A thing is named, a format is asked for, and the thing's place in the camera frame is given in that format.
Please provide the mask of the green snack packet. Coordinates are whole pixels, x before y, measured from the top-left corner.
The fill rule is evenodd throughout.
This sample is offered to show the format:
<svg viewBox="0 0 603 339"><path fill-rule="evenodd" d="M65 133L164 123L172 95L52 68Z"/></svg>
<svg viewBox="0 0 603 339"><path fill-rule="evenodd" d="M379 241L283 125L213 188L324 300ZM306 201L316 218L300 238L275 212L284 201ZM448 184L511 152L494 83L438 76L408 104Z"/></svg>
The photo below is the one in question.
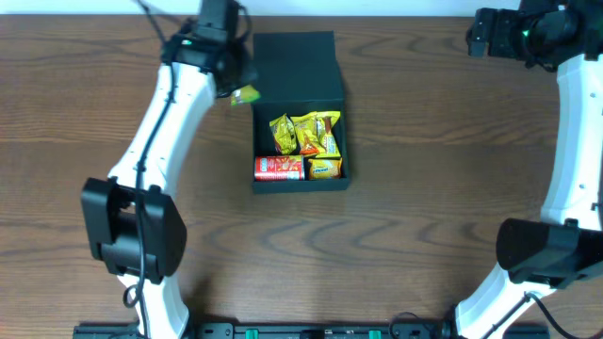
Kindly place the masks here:
<svg viewBox="0 0 603 339"><path fill-rule="evenodd" d="M230 96L232 106L250 104L260 98L260 92L252 85L247 85L240 89L236 89Z"/></svg>

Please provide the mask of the dark green box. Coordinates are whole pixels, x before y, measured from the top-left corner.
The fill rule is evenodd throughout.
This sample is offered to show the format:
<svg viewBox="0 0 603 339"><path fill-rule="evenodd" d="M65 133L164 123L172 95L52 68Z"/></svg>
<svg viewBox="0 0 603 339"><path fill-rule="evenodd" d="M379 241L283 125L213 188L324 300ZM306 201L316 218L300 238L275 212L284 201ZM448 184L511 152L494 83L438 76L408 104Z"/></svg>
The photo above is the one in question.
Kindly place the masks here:
<svg viewBox="0 0 603 339"><path fill-rule="evenodd" d="M335 55L332 32L262 33L253 36L253 61L258 76L253 86L261 98L252 104L253 156L277 154L269 122L283 115L338 111L334 124L342 156L338 179L303 181L253 180L255 194L345 190L350 185L346 126L346 95Z"/></svg>

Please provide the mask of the yellow orange snack packet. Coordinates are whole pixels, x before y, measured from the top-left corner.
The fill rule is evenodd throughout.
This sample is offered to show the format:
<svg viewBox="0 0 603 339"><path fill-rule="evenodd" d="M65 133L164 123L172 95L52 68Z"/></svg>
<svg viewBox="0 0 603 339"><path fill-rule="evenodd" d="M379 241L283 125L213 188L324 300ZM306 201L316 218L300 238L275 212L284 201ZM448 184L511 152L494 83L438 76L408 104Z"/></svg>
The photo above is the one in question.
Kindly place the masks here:
<svg viewBox="0 0 603 339"><path fill-rule="evenodd" d="M319 141L317 119L314 113L304 116L291 117L294 131L300 145L300 154L318 155L325 153L325 149Z"/></svg>

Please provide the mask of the red Pringles can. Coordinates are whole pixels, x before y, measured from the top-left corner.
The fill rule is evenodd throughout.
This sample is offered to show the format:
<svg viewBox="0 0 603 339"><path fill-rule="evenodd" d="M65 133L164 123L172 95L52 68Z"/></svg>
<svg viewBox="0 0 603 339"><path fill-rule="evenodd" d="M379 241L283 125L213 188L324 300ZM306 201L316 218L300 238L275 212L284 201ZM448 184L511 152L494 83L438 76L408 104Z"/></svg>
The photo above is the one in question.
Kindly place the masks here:
<svg viewBox="0 0 603 339"><path fill-rule="evenodd" d="M255 158L256 181L302 181L305 179L302 155L258 156Z"/></svg>

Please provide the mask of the orange Julie's cracker packet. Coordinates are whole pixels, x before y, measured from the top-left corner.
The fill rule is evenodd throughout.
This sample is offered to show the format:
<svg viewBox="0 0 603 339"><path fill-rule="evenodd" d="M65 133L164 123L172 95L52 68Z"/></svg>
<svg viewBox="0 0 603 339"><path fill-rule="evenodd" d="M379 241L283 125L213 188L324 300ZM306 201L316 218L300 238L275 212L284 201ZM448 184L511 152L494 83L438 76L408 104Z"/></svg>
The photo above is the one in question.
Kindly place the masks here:
<svg viewBox="0 0 603 339"><path fill-rule="evenodd" d="M341 177L342 158L313 158L309 159L309 164L309 179L311 181L331 180Z"/></svg>

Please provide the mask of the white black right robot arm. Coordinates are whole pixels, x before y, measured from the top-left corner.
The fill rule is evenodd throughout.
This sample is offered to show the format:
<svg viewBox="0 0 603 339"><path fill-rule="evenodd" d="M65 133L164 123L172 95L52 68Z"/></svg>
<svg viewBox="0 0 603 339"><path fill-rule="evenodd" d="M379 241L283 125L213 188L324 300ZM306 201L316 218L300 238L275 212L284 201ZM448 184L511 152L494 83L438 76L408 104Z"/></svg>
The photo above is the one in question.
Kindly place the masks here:
<svg viewBox="0 0 603 339"><path fill-rule="evenodd" d="M515 321L545 297L602 274L602 4L596 0L523 1L517 9L480 8L465 40L472 57L499 57L555 73L560 120L552 177L540 218L508 218L497 263L458 303L441 338L544 338Z"/></svg>

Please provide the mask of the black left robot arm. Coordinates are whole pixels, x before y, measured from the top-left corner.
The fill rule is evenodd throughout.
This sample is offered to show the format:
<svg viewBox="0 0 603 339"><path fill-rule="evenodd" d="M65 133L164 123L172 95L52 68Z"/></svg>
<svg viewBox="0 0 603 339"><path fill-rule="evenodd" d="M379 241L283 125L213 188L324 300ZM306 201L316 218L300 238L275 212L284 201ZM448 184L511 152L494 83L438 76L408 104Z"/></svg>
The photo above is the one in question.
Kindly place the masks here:
<svg viewBox="0 0 603 339"><path fill-rule="evenodd" d="M74 327L76 338L194 338L197 331L179 287L187 228L175 198L188 150L205 113L256 77L245 47L252 24L236 0L206 0L199 14L161 42L153 98L133 140L105 179L81 192L94 259L124 285L122 303L138 320Z"/></svg>

